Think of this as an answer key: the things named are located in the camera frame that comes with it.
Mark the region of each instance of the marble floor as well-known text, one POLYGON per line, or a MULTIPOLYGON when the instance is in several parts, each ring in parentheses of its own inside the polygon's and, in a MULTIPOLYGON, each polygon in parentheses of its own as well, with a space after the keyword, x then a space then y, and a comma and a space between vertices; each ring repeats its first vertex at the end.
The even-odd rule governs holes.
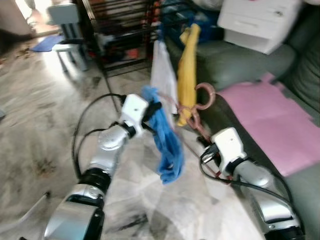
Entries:
MULTIPOLYGON (((0 122, 0 225, 21 217, 46 191, 52 193, 0 240, 41 240, 50 215, 77 182, 71 162, 75 124, 83 109, 109 89, 93 62, 86 72, 67 67, 69 74, 62 72, 54 52, 44 52, 14 59, 0 76, 0 109, 7 114, 0 122)), ((144 69, 108 81, 114 93, 128 94, 139 93, 149 78, 144 69)), ((106 128, 117 117, 112 101, 103 100, 90 110, 80 134, 106 128)), ((201 152, 193 132, 180 133, 201 152)), ((81 166, 90 159, 96 139, 93 135, 84 143, 81 166)), ((204 178, 198 159, 186 147, 184 154, 182 176, 162 185, 152 135, 146 132, 130 141, 107 195, 102 240, 263 239, 235 192, 204 178)))

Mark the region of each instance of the green sofa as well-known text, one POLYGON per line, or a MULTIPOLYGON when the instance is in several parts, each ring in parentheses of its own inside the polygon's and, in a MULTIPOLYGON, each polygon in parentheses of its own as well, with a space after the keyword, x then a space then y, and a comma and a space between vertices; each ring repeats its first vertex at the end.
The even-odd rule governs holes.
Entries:
MULTIPOLYGON (((172 66, 177 70, 182 50, 165 38, 172 66)), ((217 91, 232 84, 252 82, 269 72, 286 86, 284 95, 295 100, 320 127, 320 8, 307 5, 299 16, 285 43, 270 55, 224 41, 200 44, 196 51, 197 82, 211 83, 217 91)), ((200 94, 205 103, 207 96, 200 94)), ((235 127, 244 150, 259 164, 279 173, 266 154, 240 124, 220 96, 201 119, 214 134, 235 127)), ((295 207, 304 223, 306 239, 320 239, 320 163, 285 178, 293 195, 295 207)))

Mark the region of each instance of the blue towel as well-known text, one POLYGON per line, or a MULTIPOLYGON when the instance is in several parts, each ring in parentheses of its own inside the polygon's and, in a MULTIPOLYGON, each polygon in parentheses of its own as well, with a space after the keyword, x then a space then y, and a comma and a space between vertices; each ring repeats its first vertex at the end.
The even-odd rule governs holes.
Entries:
POLYGON ((64 37, 60 35, 47 36, 44 40, 39 42, 36 46, 31 48, 30 50, 33 52, 50 52, 53 46, 58 44, 63 39, 64 37))
MULTIPOLYGON (((159 102, 157 89, 154 87, 144 86, 142 96, 148 102, 159 102)), ((181 142, 170 128, 163 108, 149 119, 149 125, 156 131, 154 142, 161 152, 161 162, 157 169, 160 179, 163 184, 174 182, 181 175, 185 163, 181 142)))

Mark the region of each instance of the yellow cloth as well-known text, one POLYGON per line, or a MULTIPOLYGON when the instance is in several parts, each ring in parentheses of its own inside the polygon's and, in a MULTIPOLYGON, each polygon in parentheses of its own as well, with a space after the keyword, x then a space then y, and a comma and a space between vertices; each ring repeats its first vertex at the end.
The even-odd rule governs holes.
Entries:
MULTIPOLYGON (((201 28, 197 24, 192 24, 181 34, 180 39, 185 48, 178 65, 178 101, 180 104, 192 108, 197 101, 195 87, 197 84, 196 76, 196 50, 201 28)), ((177 125, 187 124, 185 118, 190 118, 191 113, 183 110, 177 125)))

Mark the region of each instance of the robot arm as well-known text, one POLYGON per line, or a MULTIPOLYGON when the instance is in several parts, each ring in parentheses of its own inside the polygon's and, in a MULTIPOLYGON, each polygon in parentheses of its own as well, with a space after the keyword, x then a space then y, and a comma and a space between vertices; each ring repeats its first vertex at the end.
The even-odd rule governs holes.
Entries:
MULTIPOLYGON (((281 197, 285 196, 276 186, 274 175, 247 158, 240 137, 233 127, 213 135, 211 141, 213 144, 208 146, 202 155, 204 163, 214 160, 224 176, 231 176, 234 181, 258 186, 281 197)), ((244 185, 240 190, 251 203, 253 213, 267 240, 304 239, 298 217, 288 201, 244 185)))
POLYGON ((119 155, 129 139, 141 135, 147 107, 148 102, 135 94, 126 97, 119 124, 100 133, 94 157, 51 216, 45 229, 45 240, 100 239, 106 193, 119 155))

